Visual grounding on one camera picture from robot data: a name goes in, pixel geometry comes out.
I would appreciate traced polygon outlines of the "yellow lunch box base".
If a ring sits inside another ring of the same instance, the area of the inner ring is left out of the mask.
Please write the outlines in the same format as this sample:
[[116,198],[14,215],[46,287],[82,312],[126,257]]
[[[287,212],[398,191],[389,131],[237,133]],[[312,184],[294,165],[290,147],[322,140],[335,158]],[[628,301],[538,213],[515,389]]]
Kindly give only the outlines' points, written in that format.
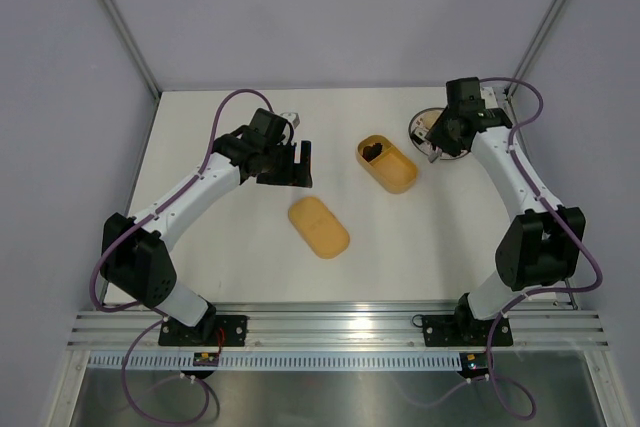
[[[372,162],[362,157],[363,148],[374,143],[383,145],[382,153]],[[417,166],[383,135],[370,135],[359,142],[356,159],[360,165],[389,193],[402,194],[417,180]]]

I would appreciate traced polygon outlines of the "brown roasted shrimp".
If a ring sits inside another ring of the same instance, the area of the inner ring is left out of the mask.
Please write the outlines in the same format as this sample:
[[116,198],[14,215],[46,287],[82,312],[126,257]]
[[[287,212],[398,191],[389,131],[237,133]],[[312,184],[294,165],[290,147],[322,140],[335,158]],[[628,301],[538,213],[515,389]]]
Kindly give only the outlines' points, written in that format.
[[381,143],[374,143],[367,147],[366,152],[373,156],[379,155],[383,150],[383,145]]

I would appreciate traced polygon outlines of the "stainless steel food tongs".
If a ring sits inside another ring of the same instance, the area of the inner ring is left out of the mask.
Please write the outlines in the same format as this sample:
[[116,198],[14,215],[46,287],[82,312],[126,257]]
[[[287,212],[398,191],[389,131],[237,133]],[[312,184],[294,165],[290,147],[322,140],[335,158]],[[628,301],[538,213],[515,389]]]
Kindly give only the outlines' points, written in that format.
[[429,154],[427,155],[427,160],[430,163],[434,163],[441,158],[442,154],[443,154],[443,151],[440,148],[438,147],[432,148]]

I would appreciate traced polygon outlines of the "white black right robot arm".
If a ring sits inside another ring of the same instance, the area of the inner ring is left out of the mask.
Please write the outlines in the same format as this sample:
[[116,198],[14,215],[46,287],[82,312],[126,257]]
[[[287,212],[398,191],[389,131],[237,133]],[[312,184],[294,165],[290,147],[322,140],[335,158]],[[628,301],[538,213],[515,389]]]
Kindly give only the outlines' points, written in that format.
[[487,107],[476,77],[447,82],[447,103],[426,134],[436,155],[471,154],[504,203],[510,225],[495,252],[495,272],[464,294],[445,325],[444,340],[480,346],[518,299],[565,292],[577,267],[586,219],[546,188],[516,140],[517,125]]

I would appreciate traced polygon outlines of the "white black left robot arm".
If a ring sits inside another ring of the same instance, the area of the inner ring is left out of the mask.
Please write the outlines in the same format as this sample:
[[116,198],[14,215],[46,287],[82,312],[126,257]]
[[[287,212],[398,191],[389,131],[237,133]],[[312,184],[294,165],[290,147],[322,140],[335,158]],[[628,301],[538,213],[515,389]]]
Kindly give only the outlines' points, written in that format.
[[295,112],[259,108],[251,121],[212,141],[203,163],[166,195],[131,217],[104,225],[99,273],[143,306],[167,316],[182,345],[219,334],[215,306],[178,278],[170,253],[214,202],[253,178],[259,184],[309,188],[311,144],[295,143]]

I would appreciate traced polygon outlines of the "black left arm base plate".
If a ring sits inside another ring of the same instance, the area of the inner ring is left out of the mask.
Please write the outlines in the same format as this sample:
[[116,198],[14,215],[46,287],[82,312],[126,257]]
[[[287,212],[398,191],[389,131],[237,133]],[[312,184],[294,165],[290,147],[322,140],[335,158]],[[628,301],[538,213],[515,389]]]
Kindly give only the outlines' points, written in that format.
[[160,328],[158,344],[163,347],[243,347],[249,318],[218,315],[206,326],[189,327],[170,318]]

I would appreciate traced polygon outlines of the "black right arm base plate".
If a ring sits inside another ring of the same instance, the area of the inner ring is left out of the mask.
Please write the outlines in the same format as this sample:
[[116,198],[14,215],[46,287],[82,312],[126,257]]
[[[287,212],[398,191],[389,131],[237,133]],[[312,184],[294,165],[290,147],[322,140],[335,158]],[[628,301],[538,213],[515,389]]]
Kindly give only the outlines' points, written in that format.
[[466,324],[453,314],[417,314],[412,324],[421,330],[426,347],[480,347],[489,341],[492,320],[471,320]]

